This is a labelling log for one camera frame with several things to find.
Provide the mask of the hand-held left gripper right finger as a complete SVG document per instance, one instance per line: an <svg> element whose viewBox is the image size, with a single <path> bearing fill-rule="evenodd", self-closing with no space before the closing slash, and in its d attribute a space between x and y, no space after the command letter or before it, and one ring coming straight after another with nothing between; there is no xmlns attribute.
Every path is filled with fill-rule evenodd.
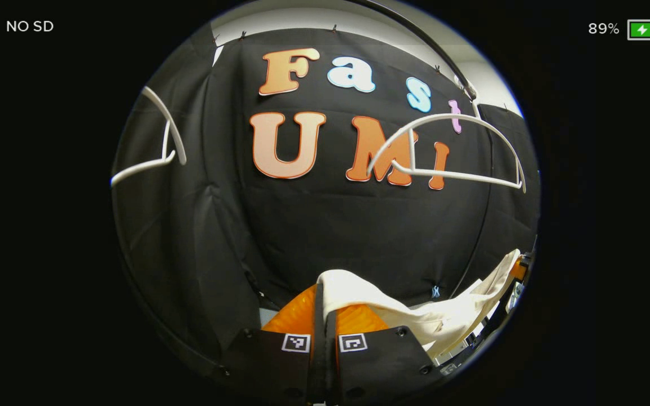
<svg viewBox="0 0 650 406"><path fill-rule="evenodd" d="M444 376L405 325L374 331L340 328L327 315L326 405L411 405L444 385Z"/></svg>

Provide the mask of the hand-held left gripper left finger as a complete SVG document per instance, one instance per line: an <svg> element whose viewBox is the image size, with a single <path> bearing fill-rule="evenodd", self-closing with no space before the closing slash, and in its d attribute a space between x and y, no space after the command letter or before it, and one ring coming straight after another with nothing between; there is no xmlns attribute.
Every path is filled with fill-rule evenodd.
<svg viewBox="0 0 650 406"><path fill-rule="evenodd" d="M255 405L315 405L327 391L323 285L287 303L260 329L244 328L224 352L220 383Z"/></svg>

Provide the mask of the cream shirt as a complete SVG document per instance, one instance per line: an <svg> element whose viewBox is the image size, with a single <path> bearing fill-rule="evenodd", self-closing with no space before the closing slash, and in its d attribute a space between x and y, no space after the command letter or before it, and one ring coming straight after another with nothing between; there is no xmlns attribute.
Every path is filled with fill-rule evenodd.
<svg viewBox="0 0 650 406"><path fill-rule="evenodd" d="M426 353L436 358L451 352L489 316L516 280L514 270L522 257L522 252L514 249L485 279L477 280L456 297L413 308L350 271L328 270L317 279L323 286L323 316L349 306L366 305L388 327L408 327Z"/></svg>

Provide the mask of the white clothes hanger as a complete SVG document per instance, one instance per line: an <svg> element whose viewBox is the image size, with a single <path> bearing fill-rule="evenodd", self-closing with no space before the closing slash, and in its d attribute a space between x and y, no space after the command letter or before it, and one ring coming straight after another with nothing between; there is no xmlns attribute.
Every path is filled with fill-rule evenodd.
<svg viewBox="0 0 650 406"><path fill-rule="evenodd" d="M154 160L140 162L139 164L131 165L126 169L118 171L110 178L110 188L115 187L117 183L120 183L122 180L138 173L169 165L175 158L178 159L179 165L184 166L188 162L181 132L179 131L179 128L174 121L173 114L170 112L167 105L165 105L160 96L149 86L144 86L142 88L141 95L147 98L147 100L149 100L161 113L162 117L165 118L161 157Z"/></svg>
<svg viewBox="0 0 650 406"><path fill-rule="evenodd" d="M480 102L478 97L475 96L471 100L473 115L468 115L464 113L436 113L429 114L423 118L418 118L409 123L406 123L404 126L400 127L395 131L390 137L387 137L379 149L376 150L374 156L369 158L368 165L366 165L366 174L372 175L374 173L375 167L379 159L382 157L384 152L389 149L395 141L399 140L402 136L407 136L407 152L410 157L410 162L408 166L400 164L395 158L390 161L390 167L392 169L398 170L401 173L410 176L420 176L428 178L441 178L442 180L446 179L456 179L456 180L466 180L466 182L478 182L478 183L490 183L493 185L498 185L501 187L514 188L520 190L524 195L528 192L525 170L522 165L521 159L515 147L505 136L505 134L497 129L492 123L486 121L482 118L480 114ZM493 134L495 134L498 139L500 139L507 147L508 151L512 155L514 163L514 181L509 182L509 180L504 180L502 178L497 178L494 176L485 176L485 175L476 175L472 173L463 173L461 171L449 171L445 169L418 169L417 160L415 157L415 129L421 127L425 124L439 122L439 121L465 121L473 123L477 126L486 129Z"/></svg>

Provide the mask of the black clothes rack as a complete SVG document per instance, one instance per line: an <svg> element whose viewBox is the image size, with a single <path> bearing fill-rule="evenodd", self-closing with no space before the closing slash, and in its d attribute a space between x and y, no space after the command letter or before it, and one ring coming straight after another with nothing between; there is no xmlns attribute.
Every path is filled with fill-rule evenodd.
<svg viewBox="0 0 650 406"><path fill-rule="evenodd" d="M410 31L410 33L414 34L418 39L423 41L423 43L425 43L426 46L428 46L436 55L438 55L443 60L444 64L446 64L449 67L449 69L451 69L451 71L454 72L454 75L457 79L457 84L462 86L462 92L465 95L467 95L467 98L472 103L473 111L476 114L476 117L480 118L480 110L477 107L477 103L476 103L477 90L475 86L472 85L472 83L467 79L464 72L462 72L462 70L458 67L454 59L452 59L452 57L448 54L448 52L440 44L438 44L434 38L429 36L429 34L426 33L422 28L415 25L413 21L409 20L404 15L401 15L398 11L392 10L391 8L386 7L381 3L374 2L374 0L346 0L346 2L355 3L356 5L368 8L369 10L373 10L376 11L377 13L380 13L381 15L387 16L387 18L389 18L390 20L394 20L400 26L406 28L408 31ZM463 281L467 277L468 272L470 271L472 264L475 260L477 250L479 249L480 242L482 240L482 234L483 234L483 229L485 228L486 219L488 217L490 196L491 196L491 187L488 187L484 213L478 229L475 245L471 251L471 254L469 255L468 262L466 264L464 271L460 276L458 283L454 285L453 290L450 293L449 296L450 299L454 298L455 294L458 293L459 288L461 287Z"/></svg>

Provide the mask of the black backdrop cloth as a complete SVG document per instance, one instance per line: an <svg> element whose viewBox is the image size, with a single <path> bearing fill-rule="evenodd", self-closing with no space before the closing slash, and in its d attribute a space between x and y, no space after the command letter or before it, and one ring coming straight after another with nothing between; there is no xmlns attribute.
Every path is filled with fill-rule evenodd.
<svg viewBox="0 0 650 406"><path fill-rule="evenodd" d="M173 114L178 159L111 188L125 273L157 331L186 365L218 367L235 335L261 326L328 270L347 270L408 307L449 299L482 240L459 295L514 249L537 239L542 195L526 118L495 103L480 114L511 141L528 192L410 176L407 136L429 114L473 115L461 88L384 39L323 28L280 28L221 42L192 33L145 86ZM161 157L165 118L138 95L112 175ZM514 181L492 132L465 121L415 129L418 169ZM440 287L440 298L431 288Z"/></svg>

